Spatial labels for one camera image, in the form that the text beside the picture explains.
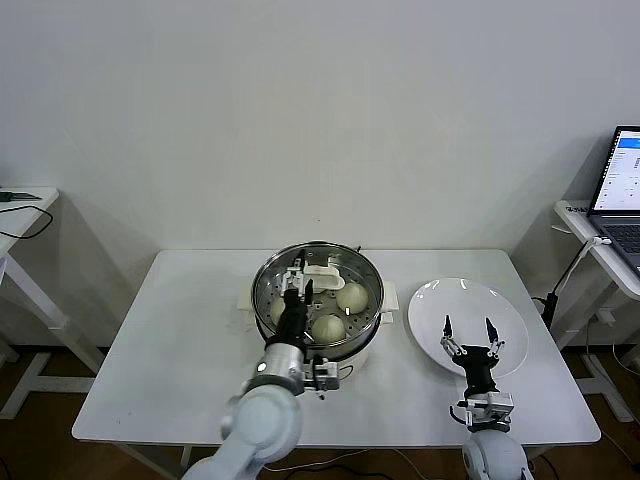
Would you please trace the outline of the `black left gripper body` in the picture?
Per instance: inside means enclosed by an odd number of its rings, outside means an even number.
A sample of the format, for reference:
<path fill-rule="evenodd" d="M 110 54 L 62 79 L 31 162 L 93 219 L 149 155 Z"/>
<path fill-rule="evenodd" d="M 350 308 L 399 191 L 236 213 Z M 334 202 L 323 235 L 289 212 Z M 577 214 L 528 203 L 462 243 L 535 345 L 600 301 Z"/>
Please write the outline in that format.
<path fill-rule="evenodd" d="M 280 315 L 273 342 L 304 346 L 304 332 L 307 327 L 307 305 L 296 291 L 286 291 L 283 299 L 285 308 Z"/>

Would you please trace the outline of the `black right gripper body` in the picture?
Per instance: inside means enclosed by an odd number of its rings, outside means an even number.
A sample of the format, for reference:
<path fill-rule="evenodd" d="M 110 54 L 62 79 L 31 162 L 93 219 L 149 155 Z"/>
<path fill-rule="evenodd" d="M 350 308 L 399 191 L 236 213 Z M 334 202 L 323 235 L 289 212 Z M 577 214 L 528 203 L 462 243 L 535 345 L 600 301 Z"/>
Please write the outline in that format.
<path fill-rule="evenodd" d="M 463 346 L 464 353 L 454 354 L 452 361 L 465 372 L 467 388 L 465 396 L 498 392 L 491 369 L 499 359 L 485 346 Z"/>

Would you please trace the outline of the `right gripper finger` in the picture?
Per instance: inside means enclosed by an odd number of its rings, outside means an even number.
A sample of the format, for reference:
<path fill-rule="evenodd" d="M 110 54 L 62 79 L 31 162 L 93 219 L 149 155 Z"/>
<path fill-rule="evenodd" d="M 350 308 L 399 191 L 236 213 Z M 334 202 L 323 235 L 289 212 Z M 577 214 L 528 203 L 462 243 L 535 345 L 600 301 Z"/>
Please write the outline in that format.
<path fill-rule="evenodd" d="M 462 356 L 466 354 L 466 350 L 461 347 L 453 338 L 453 330 L 449 315 L 445 316 L 443 335 L 441 337 L 440 344 L 443 347 L 444 351 L 450 357 Z"/>
<path fill-rule="evenodd" d="M 498 358 L 499 351 L 504 345 L 504 341 L 499 338 L 498 330 L 493 325 L 489 317 L 486 318 L 486 329 L 488 339 L 490 341 L 488 356 Z"/>

